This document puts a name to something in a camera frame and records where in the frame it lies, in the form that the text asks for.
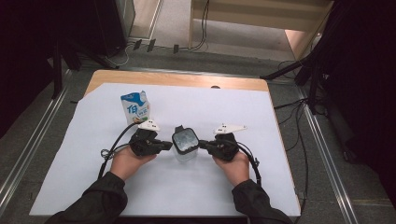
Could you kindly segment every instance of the person's left hand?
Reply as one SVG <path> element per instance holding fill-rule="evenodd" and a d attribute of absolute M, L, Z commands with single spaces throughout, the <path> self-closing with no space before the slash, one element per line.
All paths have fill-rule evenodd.
<path fill-rule="evenodd" d="M 125 147 L 119 152 L 116 152 L 111 163 L 110 172 L 118 176 L 122 180 L 127 180 L 134 175 L 136 171 L 148 161 L 152 161 L 157 155 L 139 157 L 134 154 L 131 147 Z"/>

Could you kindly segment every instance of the hand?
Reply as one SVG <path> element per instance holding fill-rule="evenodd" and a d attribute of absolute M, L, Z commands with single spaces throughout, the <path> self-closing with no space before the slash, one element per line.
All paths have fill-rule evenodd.
<path fill-rule="evenodd" d="M 136 171 L 148 161 L 152 161 L 157 155 L 139 157 L 134 154 L 131 147 L 125 147 L 116 152 L 111 163 L 110 172 L 121 178 L 123 181 L 134 175 Z"/>
<path fill-rule="evenodd" d="M 213 157 L 213 160 L 224 171 L 234 187 L 249 180 L 248 157 L 242 152 L 236 153 L 232 161 L 222 161 L 216 157 Z"/>

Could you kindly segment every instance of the gray floor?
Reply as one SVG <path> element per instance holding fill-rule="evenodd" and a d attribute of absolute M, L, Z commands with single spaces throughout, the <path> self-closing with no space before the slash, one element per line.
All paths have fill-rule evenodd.
<path fill-rule="evenodd" d="M 141 48 L 134 52 L 130 50 L 130 54 L 130 61 L 120 69 L 169 69 L 257 78 L 259 75 L 274 72 L 278 66 L 278 62 L 275 61 L 211 53 L 180 52 L 173 54 L 171 49 L 155 49 L 146 53 L 146 49 Z M 84 59 L 82 62 L 83 66 L 80 71 L 72 72 L 69 89 L 63 103 L 44 135 L 5 213 L 0 217 L 0 223 L 42 223 L 45 220 L 44 217 L 29 217 L 30 208 L 63 141 L 68 123 L 73 117 L 76 104 L 70 101 L 78 101 L 82 98 L 92 73 L 100 69 L 90 60 Z M 283 105 L 299 99 L 297 87 L 292 84 L 290 79 L 280 77 L 278 81 L 269 82 L 269 87 L 274 105 Z M 45 112 L 50 102 L 51 88 L 51 85 L 49 85 L 41 92 L 0 140 L 0 146 L 3 149 L 0 158 L 0 164 L 2 164 L 0 183 L 4 183 L 35 126 Z M 292 109 L 293 107 L 287 107 L 277 110 L 277 119 L 279 121 L 286 119 Z M 332 125 L 323 116 L 317 116 L 317 118 L 360 223 L 396 223 L 395 210 L 382 189 L 377 175 L 363 164 L 345 162 L 332 130 Z M 345 223 L 322 158 L 318 153 L 316 141 L 304 115 L 300 121 L 300 127 L 307 150 L 309 188 L 306 207 L 299 223 Z M 280 131 L 285 148 L 289 148 L 297 138 L 295 120 L 290 119 L 280 125 Z M 288 159 L 297 191 L 303 192 L 305 168 L 301 143 L 288 152 Z"/>

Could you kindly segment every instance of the table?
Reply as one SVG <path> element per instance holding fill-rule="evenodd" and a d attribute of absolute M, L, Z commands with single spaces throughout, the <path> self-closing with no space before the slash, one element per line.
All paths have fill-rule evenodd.
<path fill-rule="evenodd" d="M 151 104 L 151 117 L 161 127 L 157 138 L 163 141 L 171 141 L 179 125 L 193 128 L 200 139 L 207 140 L 214 139 L 213 130 L 222 122 L 247 125 L 247 130 L 235 133 L 235 138 L 247 144 L 261 161 L 262 185 L 272 206 L 289 216 L 300 215 L 264 80 L 106 70 L 93 74 L 85 97 L 78 102 L 30 215 L 50 216 L 80 197 L 97 177 L 103 162 L 100 150 L 110 147 L 126 127 L 120 96 L 142 90 Z M 235 109 L 243 103 L 247 103 L 245 110 Z M 133 133 L 127 132 L 120 142 L 127 142 Z M 251 168 L 250 177 L 254 179 Z M 178 161 L 172 151 L 162 152 L 126 182 L 124 189 L 130 200 L 121 215 L 239 217 L 241 214 L 233 206 L 232 188 L 205 150 L 199 149 L 197 157 L 186 162 Z"/>
<path fill-rule="evenodd" d="M 332 9 L 330 0 L 210 0 L 209 21 L 285 29 L 296 60 L 320 33 Z M 202 19 L 206 1 L 191 0 L 191 48 L 193 20 Z"/>

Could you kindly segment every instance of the person's right hand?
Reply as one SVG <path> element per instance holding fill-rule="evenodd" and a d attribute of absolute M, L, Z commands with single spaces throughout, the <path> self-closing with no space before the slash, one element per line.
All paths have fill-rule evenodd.
<path fill-rule="evenodd" d="M 232 161 L 222 161 L 216 157 L 213 157 L 213 160 L 224 171 L 234 187 L 249 180 L 248 157 L 242 152 L 236 153 Z"/>

